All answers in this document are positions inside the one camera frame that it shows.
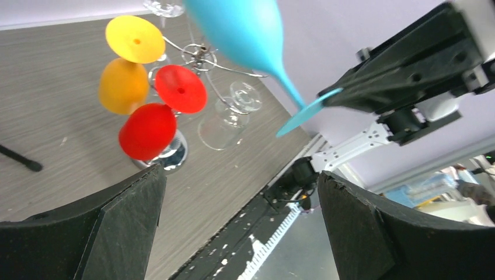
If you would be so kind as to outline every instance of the wooden table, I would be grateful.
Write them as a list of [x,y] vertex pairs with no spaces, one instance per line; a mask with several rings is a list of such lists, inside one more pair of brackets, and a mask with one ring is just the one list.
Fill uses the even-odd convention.
[[[0,143],[45,167],[33,173],[0,155],[0,221],[60,207],[138,171],[117,142],[126,117],[107,112],[96,94],[101,71],[116,57],[104,39],[107,22],[0,32]],[[167,28],[178,45],[190,42],[185,17],[169,20]],[[180,62],[171,46],[168,54]],[[240,145],[223,152],[199,140],[202,113],[179,118],[190,154],[169,176],[150,280],[175,272],[309,141],[299,129],[275,139],[289,115],[258,79],[220,70],[212,75],[222,91],[236,79],[255,86],[263,108]],[[215,101],[210,96],[207,110]]]

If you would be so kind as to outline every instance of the black stick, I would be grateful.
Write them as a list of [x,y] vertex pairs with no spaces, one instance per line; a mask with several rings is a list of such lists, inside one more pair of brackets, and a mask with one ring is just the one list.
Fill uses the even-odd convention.
[[43,165],[41,165],[39,162],[35,162],[33,160],[25,158],[24,156],[14,152],[13,150],[7,149],[2,145],[0,145],[0,153],[19,163],[22,163],[31,171],[40,172],[43,169]]

